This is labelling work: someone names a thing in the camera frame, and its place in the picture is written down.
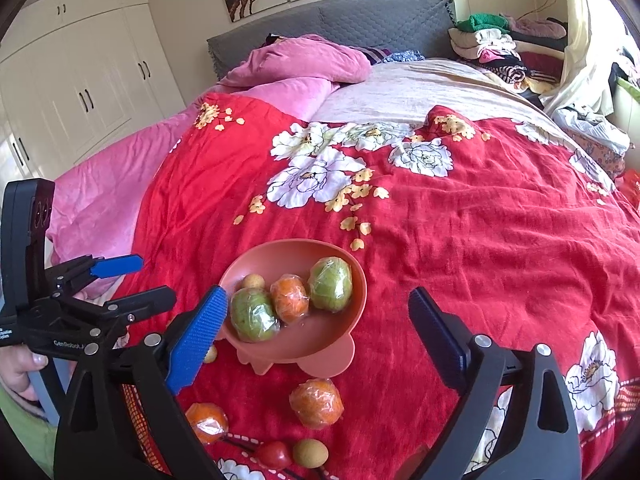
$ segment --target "white wardrobe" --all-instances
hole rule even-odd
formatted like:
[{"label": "white wardrobe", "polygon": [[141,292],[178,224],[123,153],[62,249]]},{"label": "white wardrobe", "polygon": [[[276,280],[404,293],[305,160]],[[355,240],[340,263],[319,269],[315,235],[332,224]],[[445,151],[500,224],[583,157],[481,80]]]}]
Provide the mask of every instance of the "white wardrobe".
[{"label": "white wardrobe", "polygon": [[55,179],[183,108],[146,0],[39,0],[0,44],[0,140],[24,176]]}]

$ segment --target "green sleeve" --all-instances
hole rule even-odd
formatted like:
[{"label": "green sleeve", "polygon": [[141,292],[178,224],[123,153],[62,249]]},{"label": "green sleeve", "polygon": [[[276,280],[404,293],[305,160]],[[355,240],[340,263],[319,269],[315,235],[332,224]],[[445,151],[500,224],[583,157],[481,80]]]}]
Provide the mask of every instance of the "green sleeve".
[{"label": "green sleeve", "polygon": [[0,409],[27,452],[43,471],[52,477],[56,428],[25,412],[9,397],[2,386],[0,386]]}]

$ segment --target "blue gripper pad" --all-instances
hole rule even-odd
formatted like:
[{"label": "blue gripper pad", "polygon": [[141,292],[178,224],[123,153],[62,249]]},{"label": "blue gripper pad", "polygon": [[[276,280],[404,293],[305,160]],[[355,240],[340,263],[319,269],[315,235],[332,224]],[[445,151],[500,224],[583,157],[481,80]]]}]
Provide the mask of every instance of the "blue gripper pad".
[{"label": "blue gripper pad", "polygon": [[118,256],[108,260],[100,260],[91,268],[91,274],[96,278],[113,278],[123,274],[131,274],[142,269],[142,258],[137,254]]},{"label": "blue gripper pad", "polygon": [[467,387],[472,333],[458,316],[441,311],[421,286],[409,295],[409,318],[442,382],[462,395]]},{"label": "blue gripper pad", "polygon": [[226,292],[214,286],[196,307],[191,323],[170,349],[166,385],[174,396],[191,386],[226,317]]}]

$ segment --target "cherry tomato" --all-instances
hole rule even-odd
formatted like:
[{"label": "cherry tomato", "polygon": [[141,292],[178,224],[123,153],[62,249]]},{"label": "cherry tomato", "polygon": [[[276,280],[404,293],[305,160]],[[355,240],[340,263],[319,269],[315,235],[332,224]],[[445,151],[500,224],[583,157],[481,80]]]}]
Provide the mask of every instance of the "cherry tomato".
[{"label": "cherry tomato", "polygon": [[267,469],[275,469],[276,471],[289,467],[293,462],[289,447],[279,440],[261,444],[255,450],[255,458],[261,466]]}]

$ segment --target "wrapped fruit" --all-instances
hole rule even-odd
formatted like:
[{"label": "wrapped fruit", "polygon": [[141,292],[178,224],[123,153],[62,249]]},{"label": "wrapped fruit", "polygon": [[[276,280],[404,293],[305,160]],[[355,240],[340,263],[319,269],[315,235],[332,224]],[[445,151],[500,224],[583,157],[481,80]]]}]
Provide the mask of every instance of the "wrapped fruit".
[{"label": "wrapped fruit", "polygon": [[289,448],[279,440],[260,444],[255,450],[255,458],[261,466],[276,471],[285,469],[293,463]]},{"label": "wrapped fruit", "polygon": [[192,404],[186,416],[198,440],[205,446],[213,444],[229,431],[225,412],[215,404]]},{"label": "wrapped fruit", "polygon": [[329,379],[309,379],[289,396],[291,408],[310,430],[335,424],[344,412],[338,388]]},{"label": "wrapped fruit", "polygon": [[243,341],[271,339],[280,330],[271,298],[261,288],[241,288],[231,298],[231,324]]},{"label": "wrapped fruit", "polygon": [[351,267],[337,256],[322,258],[311,269],[309,295],[316,308],[340,312],[351,300]]},{"label": "wrapped fruit", "polygon": [[271,298],[276,314],[287,324],[296,322],[309,312],[305,285],[295,274],[284,274],[277,282],[273,282]]},{"label": "wrapped fruit", "polygon": [[329,450],[314,438],[305,438],[293,447],[293,460],[299,466],[315,469],[329,460]]}]

